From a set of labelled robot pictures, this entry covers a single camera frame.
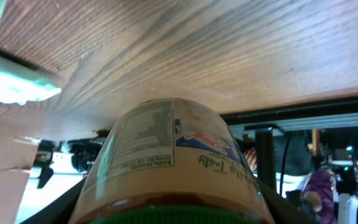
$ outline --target jar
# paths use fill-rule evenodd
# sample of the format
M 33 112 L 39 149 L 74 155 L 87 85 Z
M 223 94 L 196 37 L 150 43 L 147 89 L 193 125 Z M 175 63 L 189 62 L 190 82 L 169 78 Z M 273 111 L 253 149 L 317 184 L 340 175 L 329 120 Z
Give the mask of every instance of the jar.
M 69 223 L 269 223 L 259 186 L 224 120 L 158 99 L 110 131 Z

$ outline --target jar lid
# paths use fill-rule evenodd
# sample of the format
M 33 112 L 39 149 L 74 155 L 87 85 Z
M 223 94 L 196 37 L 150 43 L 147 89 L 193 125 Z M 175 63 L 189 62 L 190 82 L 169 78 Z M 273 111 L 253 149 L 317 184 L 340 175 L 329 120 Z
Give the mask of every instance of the jar lid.
M 230 224 L 259 224 L 241 214 L 219 208 L 199 207 L 192 205 L 166 205 L 147 207 L 127 212 L 121 212 L 92 224 L 141 224 L 141 223 L 230 223 Z

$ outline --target wooden table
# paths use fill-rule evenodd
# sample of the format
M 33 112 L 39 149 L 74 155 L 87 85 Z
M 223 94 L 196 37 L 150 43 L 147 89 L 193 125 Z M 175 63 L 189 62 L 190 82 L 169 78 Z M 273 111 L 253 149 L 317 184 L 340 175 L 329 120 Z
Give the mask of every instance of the wooden table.
M 358 1 L 9 0 L 0 51 L 63 89 L 0 129 L 76 139 L 146 100 L 218 113 L 358 95 Z

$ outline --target nutrition facts table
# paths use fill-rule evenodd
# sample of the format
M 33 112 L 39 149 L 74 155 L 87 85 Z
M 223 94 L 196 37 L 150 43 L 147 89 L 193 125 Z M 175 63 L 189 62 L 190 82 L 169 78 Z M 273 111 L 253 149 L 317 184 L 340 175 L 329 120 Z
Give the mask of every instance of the nutrition facts table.
M 111 150 L 109 175 L 137 169 L 172 166 L 172 102 L 140 106 L 120 123 Z

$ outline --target purple cloth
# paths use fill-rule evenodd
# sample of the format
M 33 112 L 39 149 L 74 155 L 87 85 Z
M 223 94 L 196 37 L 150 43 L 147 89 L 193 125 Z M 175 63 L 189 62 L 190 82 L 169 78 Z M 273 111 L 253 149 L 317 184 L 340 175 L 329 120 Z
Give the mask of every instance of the purple cloth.
M 331 190 L 331 174 L 326 170 L 316 170 L 306 184 L 302 195 L 306 192 L 317 192 L 321 197 L 323 208 L 317 213 L 321 224 L 337 224 L 334 215 L 334 193 Z

